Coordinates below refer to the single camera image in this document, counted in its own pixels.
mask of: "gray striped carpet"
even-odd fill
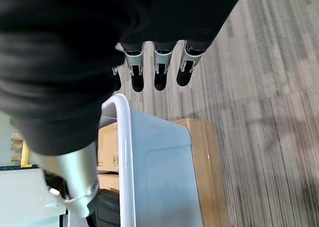
[[[214,123],[233,227],[319,226],[319,0],[240,0],[187,87],[145,88],[120,68],[121,93],[137,110]]]

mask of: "black sleeve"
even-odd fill
[[[29,147],[59,155],[97,137],[101,103],[114,90],[114,46],[140,0],[0,0],[0,110]]]

